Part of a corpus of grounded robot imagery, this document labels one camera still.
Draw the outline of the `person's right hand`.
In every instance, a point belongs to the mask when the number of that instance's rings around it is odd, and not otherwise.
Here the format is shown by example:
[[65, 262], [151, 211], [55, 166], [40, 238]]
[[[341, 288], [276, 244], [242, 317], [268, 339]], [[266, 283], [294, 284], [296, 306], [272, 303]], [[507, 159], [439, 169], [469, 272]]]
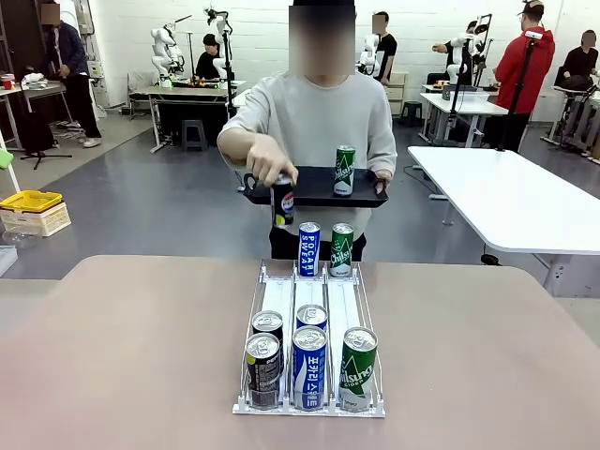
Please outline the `person's right hand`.
[[281, 175], [295, 185], [298, 171], [274, 138], [255, 134], [247, 152], [247, 169], [265, 186], [273, 186]]

